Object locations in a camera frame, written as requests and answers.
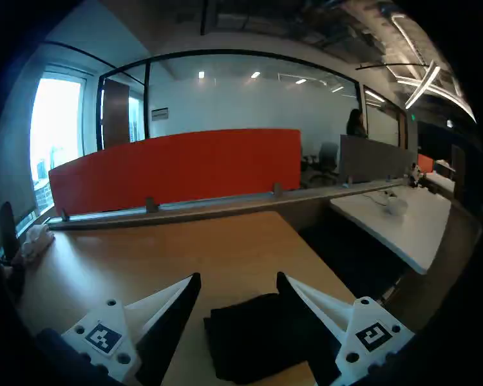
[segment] desk surface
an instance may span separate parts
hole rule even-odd
[[[214,375],[203,317],[212,308],[275,293],[284,271],[352,303],[354,296],[306,242],[275,212],[190,223],[55,232],[40,265],[29,270],[19,312],[32,333],[63,332],[111,297],[129,304],[193,272],[202,290],[164,385],[226,385]],[[306,363],[258,385],[314,384]]]
[[[424,275],[437,254],[451,202],[425,188],[396,187],[392,190],[408,202],[404,216],[392,216],[373,202],[373,199],[384,202],[379,192],[333,199],[331,206]]]
[[[455,182],[447,177],[441,176],[437,172],[426,173],[426,178],[448,192],[453,193],[455,191]]]

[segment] orange partition panel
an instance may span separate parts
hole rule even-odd
[[[419,154],[418,164],[423,173],[431,173],[433,171],[433,158]]]
[[[55,208],[68,215],[269,192],[300,181],[300,131],[236,129],[119,145],[52,169]]]

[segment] exposed ceiling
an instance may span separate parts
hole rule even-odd
[[[109,9],[116,9],[117,16],[122,18],[118,12],[118,4],[122,1],[101,1]],[[173,23],[195,33],[229,31],[277,36],[313,46],[354,65],[355,69],[404,63],[359,70],[386,74],[397,98],[404,102],[415,87],[398,83],[398,80],[418,84],[434,60],[440,72],[433,87],[468,107],[443,55],[424,30],[390,0],[209,0],[206,12],[203,12],[202,0],[134,2],[138,9],[146,5],[145,13],[151,12],[151,28]],[[144,41],[140,36],[142,32],[133,32]],[[461,126],[470,125],[472,131],[473,122],[468,115],[439,94],[428,89],[427,96],[416,102],[415,109],[432,109],[440,116],[461,122]]]

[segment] window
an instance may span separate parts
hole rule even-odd
[[[44,73],[30,126],[30,168],[39,211],[53,205],[48,171],[82,156],[82,98],[85,80]]]
[[[22,218],[19,223],[16,224],[16,234],[19,235],[23,230],[29,226],[32,221],[36,220],[36,212],[32,211],[27,216]]]
[[[131,142],[145,139],[143,123],[143,101],[129,97],[129,139]]]
[[[406,148],[406,116],[396,105],[365,88],[368,138]]]

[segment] glass wall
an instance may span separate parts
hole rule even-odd
[[[351,110],[359,109],[354,82],[286,60],[250,55],[200,55],[151,64],[151,138],[193,131],[289,128],[301,131],[302,155],[319,159],[324,143],[339,148]]]
[[[144,72],[145,65],[137,66],[105,80],[100,103],[103,149],[145,139]]]

